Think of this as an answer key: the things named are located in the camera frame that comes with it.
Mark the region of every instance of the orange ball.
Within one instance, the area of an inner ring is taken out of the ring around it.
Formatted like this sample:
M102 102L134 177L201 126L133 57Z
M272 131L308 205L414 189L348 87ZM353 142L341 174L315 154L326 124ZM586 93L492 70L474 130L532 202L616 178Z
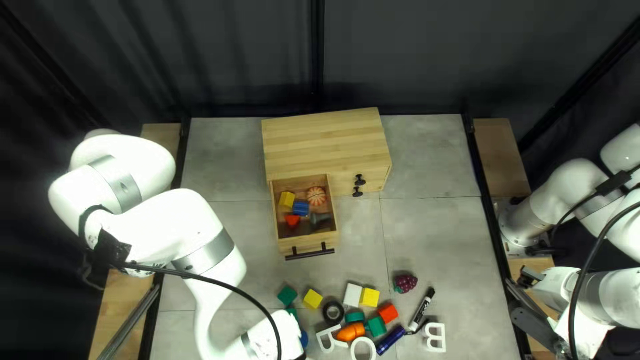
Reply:
M313 206L322 205L326 202L326 193L320 186L314 186L307 190L307 200Z

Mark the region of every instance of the cabinet top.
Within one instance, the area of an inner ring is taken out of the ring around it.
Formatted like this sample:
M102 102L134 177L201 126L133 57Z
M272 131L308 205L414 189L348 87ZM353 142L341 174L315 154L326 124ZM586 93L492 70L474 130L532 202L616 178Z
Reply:
M262 121L267 180L391 166L378 108Z

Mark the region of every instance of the black drawer handle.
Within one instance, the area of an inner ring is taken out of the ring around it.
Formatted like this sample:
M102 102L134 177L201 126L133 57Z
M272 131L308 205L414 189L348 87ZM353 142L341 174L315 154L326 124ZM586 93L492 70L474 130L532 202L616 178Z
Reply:
M284 259L295 260L295 259L311 258L312 256L333 254L335 252L335 249L327 249L326 243L324 241L322 242L321 246L322 246L322 250L303 252L302 254L298 254L297 248L295 246L292 246L291 252L293 252L293 255L287 255L284 257Z
M359 186L355 186L353 188L353 190L354 190L353 197L361 197L362 196L363 193L360 190L358 190L358 188L359 188Z
M355 183L353 183L355 186L362 186L362 185L367 183L367 181L365 181L365 179L362 179L362 174L358 174L358 175L356 175L356 177L358 179L356 180Z

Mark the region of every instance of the black cable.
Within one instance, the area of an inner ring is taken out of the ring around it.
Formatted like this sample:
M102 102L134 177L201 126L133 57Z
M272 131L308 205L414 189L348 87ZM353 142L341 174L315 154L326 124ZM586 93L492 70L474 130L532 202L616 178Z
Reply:
M269 320L269 323L271 324L271 327L273 328L273 332L276 334L276 346L277 346L277 349L278 349L278 355L276 357L276 360L282 360L282 344L280 342L280 333L278 332L278 328L276 327L276 323L275 323L275 321L273 321L273 318L271 317L271 314L269 314L269 311L267 311L267 309L265 309L264 306L262 306L262 304L260 304L258 302L258 300L255 300L251 295L245 293L244 291L240 290L239 288L236 288L235 286L229 285L229 284L227 284L225 282L222 282L222 281L219 281L219 280L216 280L216 279L211 279L210 277L196 275L196 274L190 274L188 272L181 272L181 271L171 270L171 269L167 269L167 268L156 268L156 267L153 267L153 266L146 266L146 265L140 265L140 264L134 264L134 263L119 263L119 264L113 264L113 266L115 266L117 268L129 268L129 269L134 269L134 270L160 272L162 274L175 275L175 276L180 276L180 277L188 277L190 279L196 279L196 280L208 282L209 284L220 286L222 288L231 290L234 293L244 297L245 299L249 300L253 305L255 305L258 309L260 309L260 311L262 311L264 316L266 316L267 319Z
M571 215L577 208L581 207L582 205L585 205L587 203L587 201L593 199L594 197L598 196L598 193L592 193L591 195L585 197L584 199L582 199L580 202L578 202L576 205L574 205L571 209L569 209L569 211L567 211L561 218L560 220L558 220L558 223L554 226L554 229L551 230L551 236L549 236L549 244L551 244L551 246L553 246L554 244L554 238L556 237L556 232L558 231L558 228L560 227L560 225L562 225L562 222L569 216Z
M596 254L597 254L598 250L600 249L600 246L602 246L602 243L604 242L604 238L607 235L607 233L609 232L609 230L621 218L625 217L627 214L629 214L631 211L633 211L633 210L635 210L637 208L640 208L640 202L637 202L637 203L627 207L623 211L620 211L616 216L614 216L613 218L611 218L611 220L609 220L607 225L605 225L605 227L602 229L602 231L600 231L600 235L598 235L598 239L597 239L596 243L593 245L593 248L591 249L591 252L589 253L589 256L587 257L587 261L585 261L584 266L582 267L582 270L580 271L580 274L578 275L578 280L575 283L575 287L573 288L573 294L571 295L571 302L570 302L570 305L569 305L569 319L568 319L568 323L569 323L569 347L570 347L570 350L571 350L571 357L574 360L578 359L578 350L577 350L577 347L576 347L576 344L575 344L575 324L574 324L574 321L575 321L575 308L576 308L576 306L578 304L578 296L579 296L579 293L580 293L580 289L582 288L582 283L584 282L584 278L587 275L587 271L591 267L591 263L595 259Z
M640 163L638 165L634 166L631 170L627 170L627 171L621 170L621 171L619 171L617 174L615 174L612 177L608 178L602 184L596 186L596 192L595 193L592 193L591 195L589 195L585 199L582 199L580 202L578 202L576 205L574 205L569 211L567 211L560 218L560 220L557 222L556 226L554 226L554 229L551 230L551 236L549 236L549 243L551 244L551 246L553 246L553 244L554 244L553 241L556 238L556 232L558 230L558 227L560 225L562 225L563 221L569 215L571 215L577 208L581 207L582 205L585 205L585 203L587 203L587 201L593 199L594 197L596 197L598 195L607 196L612 191L614 191L616 189L619 189L626 182L631 180L631 175L634 172L636 172L638 169L640 169Z

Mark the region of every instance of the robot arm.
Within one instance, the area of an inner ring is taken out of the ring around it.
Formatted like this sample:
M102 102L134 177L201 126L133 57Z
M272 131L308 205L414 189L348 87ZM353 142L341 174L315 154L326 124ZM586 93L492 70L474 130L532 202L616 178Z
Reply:
M611 140L600 157L613 174L636 169L640 164L640 126L634 124ZM500 214L502 235L512 244L532 245L549 230L562 214L595 192L608 177L588 160L572 160L561 165L549 180L514 211ZM640 202L640 172L633 173L624 196L615 190L597 196L576 209L572 216L598 236L616 214ZM617 248L640 262L640 209L620 219L607 233ZM557 266L541 273L542 280L532 286L536 297L562 313L554 330L568 338L568 310L580 269ZM607 332L615 326L640 329L640 268L587 274L580 289L575 312L577 348L595 356Z
M244 258L209 204L187 189L167 189L175 173L160 145L126 135L88 137L74 151L71 171L49 188L58 216L90 249L101 241L122 245L126 262L169 266L237 286ZM151 272L123 269L144 277ZM203 359L275 359L275 334L263 320L226 349L215 346L209 325L230 290L186 279L196 298L195 338ZM272 314L282 342L282 359L303 354L300 328L287 311Z

